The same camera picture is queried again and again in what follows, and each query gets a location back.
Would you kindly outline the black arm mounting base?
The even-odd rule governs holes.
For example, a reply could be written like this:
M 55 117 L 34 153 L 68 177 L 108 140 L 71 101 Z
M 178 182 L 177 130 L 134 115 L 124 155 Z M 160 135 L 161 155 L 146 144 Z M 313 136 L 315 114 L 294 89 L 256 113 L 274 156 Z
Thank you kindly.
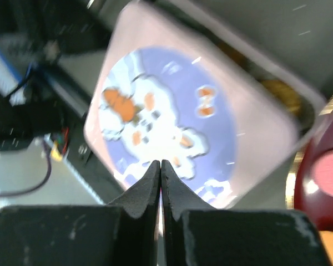
M 101 204 L 120 196 L 123 189 L 84 138 L 83 128 L 92 97 L 59 66 L 39 65 L 33 72 L 37 83 L 50 90 L 65 108 L 68 151 L 64 162 L 77 181 Z

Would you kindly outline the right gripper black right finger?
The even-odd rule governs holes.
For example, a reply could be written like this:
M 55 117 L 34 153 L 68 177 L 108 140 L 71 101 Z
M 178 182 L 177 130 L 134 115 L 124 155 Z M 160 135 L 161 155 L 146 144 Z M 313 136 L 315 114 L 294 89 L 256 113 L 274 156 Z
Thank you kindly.
M 216 209 L 164 160 L 160 169 L 167 265 L 330 265 L 319 233 L 295 210 Z

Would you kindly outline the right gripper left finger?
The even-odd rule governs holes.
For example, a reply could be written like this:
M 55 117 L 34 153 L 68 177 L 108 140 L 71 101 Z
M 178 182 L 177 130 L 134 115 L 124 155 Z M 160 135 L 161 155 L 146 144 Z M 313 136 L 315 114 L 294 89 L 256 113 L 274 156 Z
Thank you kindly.
M 0 265 L 156 265 L 160 162 L 105 206 L 0 210 Z

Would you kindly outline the silver tin lid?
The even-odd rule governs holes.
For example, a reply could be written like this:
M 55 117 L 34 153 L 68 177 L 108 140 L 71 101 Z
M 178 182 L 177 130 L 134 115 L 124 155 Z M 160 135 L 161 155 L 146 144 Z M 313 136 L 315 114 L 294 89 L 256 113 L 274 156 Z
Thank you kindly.
M 298 141 L 295 119 L 248 73 L 141 1 L 118 16 L 84 134 L 122 186 L 165 159 L 216 208 L 248 193 Z

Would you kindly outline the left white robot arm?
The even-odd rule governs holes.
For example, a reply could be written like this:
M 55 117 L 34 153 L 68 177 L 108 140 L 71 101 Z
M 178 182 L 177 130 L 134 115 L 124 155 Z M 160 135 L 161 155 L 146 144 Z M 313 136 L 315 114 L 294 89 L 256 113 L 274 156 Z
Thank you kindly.
M 63 66 L 103 51 L 110 31 L 86 1 L 0 1 L 0 151 L 69 141 L 91 96 Z

